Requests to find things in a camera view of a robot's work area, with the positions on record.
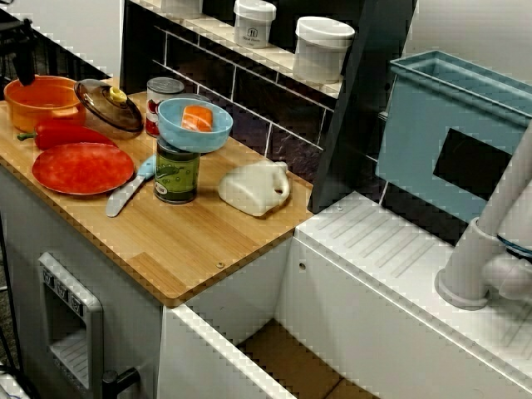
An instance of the orange food piece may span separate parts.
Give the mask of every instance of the orange food piece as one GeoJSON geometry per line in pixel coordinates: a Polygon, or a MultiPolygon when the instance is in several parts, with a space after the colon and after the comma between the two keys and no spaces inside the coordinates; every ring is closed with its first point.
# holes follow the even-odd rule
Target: orange food piece
{"type": "Polygon", "coordinates": [[[181,127],[189,131],[211,132],[213,131],[213,112],[204,106],[186,106],[181,127]]]}

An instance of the orange pot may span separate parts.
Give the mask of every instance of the orange pot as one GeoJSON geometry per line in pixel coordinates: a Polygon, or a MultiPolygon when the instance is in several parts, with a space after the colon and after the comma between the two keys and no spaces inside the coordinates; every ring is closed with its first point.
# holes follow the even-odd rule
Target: orange pot
{"type": "Polygon", "coordinates": [[[59,76],[35,76],[29,86],[19,80],[9,83],[4,91],[13,125],[26,133],[46,119],[66,120],[82,125],[86,108],[74,93],[75,82],[59,76]]]}

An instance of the light blue bowl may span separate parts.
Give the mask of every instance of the light blue bowl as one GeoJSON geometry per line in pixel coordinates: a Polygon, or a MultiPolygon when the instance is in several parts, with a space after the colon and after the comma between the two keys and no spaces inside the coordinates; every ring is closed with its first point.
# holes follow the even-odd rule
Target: light blue bowl
{"type": "Polygon", "coordinates": [[[231,115],[214,104],[190,98],[170,98],[159,105],[159,133],[170,145],[183,151],[204,154],[221,148],[233,127],[231,115]],[[213,112],[213,131],[201,133],[181,127],[186,106],[204,106],[213,112]]]}

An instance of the red pepper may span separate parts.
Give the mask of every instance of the red pepper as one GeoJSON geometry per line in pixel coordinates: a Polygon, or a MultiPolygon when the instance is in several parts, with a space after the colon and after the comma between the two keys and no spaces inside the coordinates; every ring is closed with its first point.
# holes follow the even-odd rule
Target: red pepper
{"type": "Polygon", "coordinates": [[[20,141],[34,138],[40,150],[71,143],[102,143],[116,147],[112,140],[88,127],[54,120],[39,122],[35,133],[18,135],[17,138],[20,141]]]}

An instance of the white wall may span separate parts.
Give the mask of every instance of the white wall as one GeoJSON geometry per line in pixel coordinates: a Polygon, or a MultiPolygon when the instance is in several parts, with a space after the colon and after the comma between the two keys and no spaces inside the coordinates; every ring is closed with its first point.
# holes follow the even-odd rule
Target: white wall
{"type": "Polygon", "coordinates": [[[532,84],[532,0],[418,0],[405,53],[433,48],[532,84]]]}
{"type": "Polygon", "coordinates": [[[124,0],[15,0],[4,10],[108,75],[119,76],[124,0]]]}

